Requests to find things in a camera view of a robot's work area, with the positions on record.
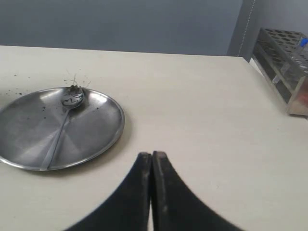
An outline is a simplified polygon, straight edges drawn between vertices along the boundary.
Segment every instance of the white table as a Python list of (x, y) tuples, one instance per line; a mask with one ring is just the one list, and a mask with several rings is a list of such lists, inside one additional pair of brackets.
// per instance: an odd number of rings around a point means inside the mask
[(138, 152), (153, 150), (165, 151), (190, 189), (235, 225), (308, 230), (308, 123), (286, 115), (244, 59), (2, 46), (0, 106), (18, 93), (67, 86), (74, 74), (122, 105), (123, 136), (65, 170), (0, 164), (0, 230), (69, 227), (115, 190)]

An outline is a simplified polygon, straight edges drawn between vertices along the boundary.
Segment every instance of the gray wall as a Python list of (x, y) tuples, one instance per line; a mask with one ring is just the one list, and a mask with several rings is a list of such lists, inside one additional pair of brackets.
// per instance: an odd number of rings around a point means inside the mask
[(0, 45), (225, 55), (241, 5), (242, 0), (0, 0)]
[(300, 31), (308, 35), (308, 0), (267, 0), (261, 27)]

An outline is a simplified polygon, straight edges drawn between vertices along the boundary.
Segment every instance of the metal plate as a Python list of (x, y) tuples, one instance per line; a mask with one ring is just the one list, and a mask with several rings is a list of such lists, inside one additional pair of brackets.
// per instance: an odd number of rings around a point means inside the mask
[[(0, 160), (40, 170), (40, 165), (64, 118), (60, 98), (66, 88), (37, 91), (0, 110)], [(84, 89), (83, 104), (72, 110), (48, 170), (86, 162), (106, 151), (121, 136), (125, 117), (107, 95)]]

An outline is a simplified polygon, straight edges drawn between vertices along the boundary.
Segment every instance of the spoon handle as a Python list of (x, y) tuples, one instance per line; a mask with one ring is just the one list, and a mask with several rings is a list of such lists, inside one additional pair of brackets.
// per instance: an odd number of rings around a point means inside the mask
[(43, 160), (42, 165), (40, 167), (41, 171), (47, 170), (49, 168), (49, 165), (50, 165), (50, 163), (51, 163), (51, 161), (53, 159), (54, 153), (56, 151), (56, 148), (57, 148), (57, 145), (58, 145), (58, 142), (59, 142), (59, 139), (60, 139), (60, 136), (61, 136), (64, 124), (65, 124), (66, 119), (68, 117), (69, 111), (70, 111), (70, 109), (67, 109), (67, 111), (65, 113), (65, 116), (64, 116), (64, 120), (63, 120), (63, 122), (62, 122), (62, 124), (60, 126), (60, 129), (58, 130), (57, 134), (53, 138), (52, 144), (49, 147), (49, 150), (48, 150), (48, 152), (47, 152), (47, 154), (45, 156), (45, 159)]

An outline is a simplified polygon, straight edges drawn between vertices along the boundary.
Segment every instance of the metal rack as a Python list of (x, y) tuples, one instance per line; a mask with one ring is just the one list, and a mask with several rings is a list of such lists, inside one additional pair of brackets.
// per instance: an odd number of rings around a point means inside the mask
[[(286, 104), (289, 114), (308, 116), (308, 52), (292, 59), (302, 38), (300, 32), (262, 28), (254, 48), (254, 57), (271, 87)], [(281, 68), (290, 68), (283, 73)], [(280, 81), (273, 83), (278, 76)]]

